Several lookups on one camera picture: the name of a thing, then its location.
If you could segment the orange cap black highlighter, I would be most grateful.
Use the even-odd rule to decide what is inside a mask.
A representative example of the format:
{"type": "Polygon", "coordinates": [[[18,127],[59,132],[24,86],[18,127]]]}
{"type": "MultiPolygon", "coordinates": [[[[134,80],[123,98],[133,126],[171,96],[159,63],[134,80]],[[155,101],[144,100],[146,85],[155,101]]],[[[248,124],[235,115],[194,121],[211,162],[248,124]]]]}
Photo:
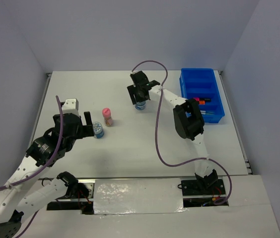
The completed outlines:
{"type": "Polygon", "coordinates": [[[199,101],[199,104],[200,105],[205,105],[205,104],[207,104],[207,103],[210,103],[211,101],[199,101]]]}

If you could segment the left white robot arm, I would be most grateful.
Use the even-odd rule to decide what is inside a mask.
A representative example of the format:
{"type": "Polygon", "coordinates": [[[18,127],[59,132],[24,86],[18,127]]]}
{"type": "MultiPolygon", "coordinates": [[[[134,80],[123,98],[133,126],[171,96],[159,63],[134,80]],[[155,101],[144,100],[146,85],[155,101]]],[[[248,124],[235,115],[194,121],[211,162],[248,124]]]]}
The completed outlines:
{"type": "Polygon", "coordinates": [[[84,112],[86,125],[73,113],[54,115],[55,126],[35,139],[17,170],[0,187],[0,238],[11,238],[22,223],[53,200],[74,196],[87,198],[89,189],[69,172],[62,172],[32,194],[28,191],[54,163],[69,152],[76,140],[93,137],[90,112],[84,112]]]}

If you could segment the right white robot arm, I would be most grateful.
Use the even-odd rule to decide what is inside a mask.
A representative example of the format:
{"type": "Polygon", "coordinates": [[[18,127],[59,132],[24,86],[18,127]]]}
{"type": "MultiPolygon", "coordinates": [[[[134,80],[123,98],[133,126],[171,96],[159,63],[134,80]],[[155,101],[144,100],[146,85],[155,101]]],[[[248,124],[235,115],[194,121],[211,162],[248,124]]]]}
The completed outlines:
{"type": "Polygon", "coordinates": [[[202,194],[208,194],[213,190],[214,184],[218,180],[216,170],[209,171],[207,161],[210,161],[208,151],[204,141],[205,121],[199,108],[199,103],[195,99],[186,99],[164,89],[163,85],[156,80],[149,81],[143,71],[136,71],[130,74],[133,85],[127,87],[132,104],[137,106],[151,100],[158,99],[158,109],[154,130],[155,148],[160,161],[168,167],[179,167],[190,162],[197,161],[195,166],[195,177],[197,179],[197,189],[202,194]],[[177,134],[193,145],[198,157],[179,164],[169,164],[165,162],[158,147],[158,125],[162,102],[165,101],[173,112],[174,126],[177,134]]]}

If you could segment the blue paint jar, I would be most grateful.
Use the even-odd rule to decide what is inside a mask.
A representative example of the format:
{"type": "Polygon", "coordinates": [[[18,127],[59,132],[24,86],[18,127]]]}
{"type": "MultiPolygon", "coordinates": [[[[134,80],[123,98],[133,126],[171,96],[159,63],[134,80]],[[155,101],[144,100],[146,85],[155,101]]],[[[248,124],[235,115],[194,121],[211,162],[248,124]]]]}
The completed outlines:
{"type": "Polygon", "coordinates": [[[95,121],[93,122],[92,126],[93,126],[94,137],[97,139],[102,138],[104,136],[104,129],[102,124],[98,121],[95,121]]]}
{"type": "Polygon", "coordinates": [[[142,111],[146,108],[146,101],[143,102],[136,102],[135,108],[139,111],[142,111]]]}

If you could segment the pink lid crayon bottle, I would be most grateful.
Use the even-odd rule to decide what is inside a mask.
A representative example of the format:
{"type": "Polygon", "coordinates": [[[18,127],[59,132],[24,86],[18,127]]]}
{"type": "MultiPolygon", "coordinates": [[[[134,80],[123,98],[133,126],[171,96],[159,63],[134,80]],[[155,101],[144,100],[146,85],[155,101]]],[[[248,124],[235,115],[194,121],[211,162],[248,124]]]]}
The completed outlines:
{"type": "Polygon", "coordinates": [[[112,126],[113,119],[112,119],[112,116],[111,116],[111,110],[109,108],[104,108],[102,110],[102,115],[104,117],[104,121],[105,121],[106,126],[112,126]]]}

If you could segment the pink cap black highlighter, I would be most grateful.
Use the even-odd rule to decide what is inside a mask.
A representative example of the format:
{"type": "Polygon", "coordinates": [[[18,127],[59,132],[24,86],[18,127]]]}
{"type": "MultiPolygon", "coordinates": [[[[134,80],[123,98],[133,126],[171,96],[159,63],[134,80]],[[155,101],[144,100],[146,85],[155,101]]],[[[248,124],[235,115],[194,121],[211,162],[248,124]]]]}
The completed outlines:
{"type": "Polygon", "coordinates": [[[199,97],[194,97],[196,101],[211,101],[211,98],[199,98],[199,97]]]}

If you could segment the green thin highlighter pen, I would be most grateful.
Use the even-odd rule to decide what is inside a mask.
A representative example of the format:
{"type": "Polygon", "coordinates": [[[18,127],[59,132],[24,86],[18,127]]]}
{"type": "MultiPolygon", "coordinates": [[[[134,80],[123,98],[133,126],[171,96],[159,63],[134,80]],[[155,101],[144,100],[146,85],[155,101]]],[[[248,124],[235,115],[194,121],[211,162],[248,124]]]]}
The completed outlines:
{"type": "Polygon", "coordinates": [[[215,114],[202,113],[203,116],[215,116],[215,114]]]}

